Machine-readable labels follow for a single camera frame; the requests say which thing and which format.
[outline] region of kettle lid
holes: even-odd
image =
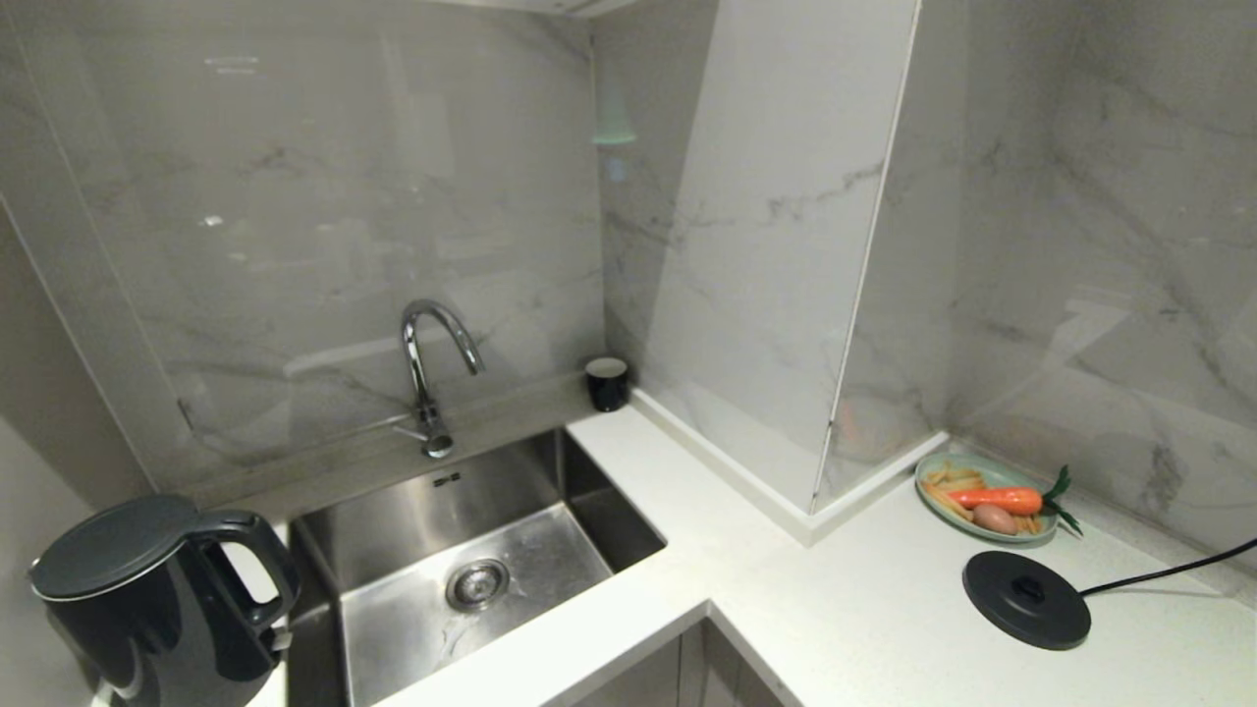
[[[30,569],[35,594],[52,601],[113,589],[166,559],[195,527],[182,496],[145,496],[83,521],[57,538]]]

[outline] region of marble backsplash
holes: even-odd
[[[446,406],[603,348],[586,20],[4,6],[0,192],[162,488],[403,414],[417,297],[488,364],[470,377],[444,331],[421,333]]]
[[[803,512],[914,11],[646,0],[593,21],[608,346]]]
[[[1249,538],[1252,26],[1249,3],[926,0],[840,410],[871,399],[887,448],[945,428],[1204,546]],[[919,86],[948,72],[963,104]],[[841,435],[833,494],[867,467]]]

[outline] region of electric kettle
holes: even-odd
[[[254,601],[222,543],[249,548],[278,596]],[[30,569],[63,638],[129,707],[244,707],[279,664],[292,556],[255,513],[147,496],[69,530]]]

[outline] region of kettle handle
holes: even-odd
[[[240,606],[255,630],[269,628],[297,604],[300,576],[288,548],[265,518],[248,511],[215,511],[201,516],[189,537],[199,541],[236,542],[249,548],[275,584],[279,595],[264,604]]]

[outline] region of green plate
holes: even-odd
[[[921,497],[921,501],[934,511],[934,515],[943,518],[944,521],[952,523],[953,526],[963,530],[969,535],[975,535],[994,542],[1038,542],[1047,540],[1056,532],[1056,515],[1041,512],[1040,517],[1043,521],[1043,532],[1038,533],[1021,533],[1021,535],[1004,535],[1002,532],[988,531],[987,528],[979,528],[978,526],[958,517],[955,513],[944,508],[939,502],[930,498],[925,489],[921,488],[921,482],[929,474],[943,469],[945,464],[950,463],[955,468],[970,468],[982,474],[982,481],[987,483],[987,488],[999,488],[1004,486],[1028,486],[1032,488],[1038,488],[1040,492],[1046,492],[1047,489],[1041,488],[1040,484],[1035,483],[1033,479],[1028,478],[1026,474],[1019,474],[1008,467],[998,462],[992,462],[985,457],[978,457],[975,454],[930,454],[929,457],[921,459],[916,463],[916,493]]]

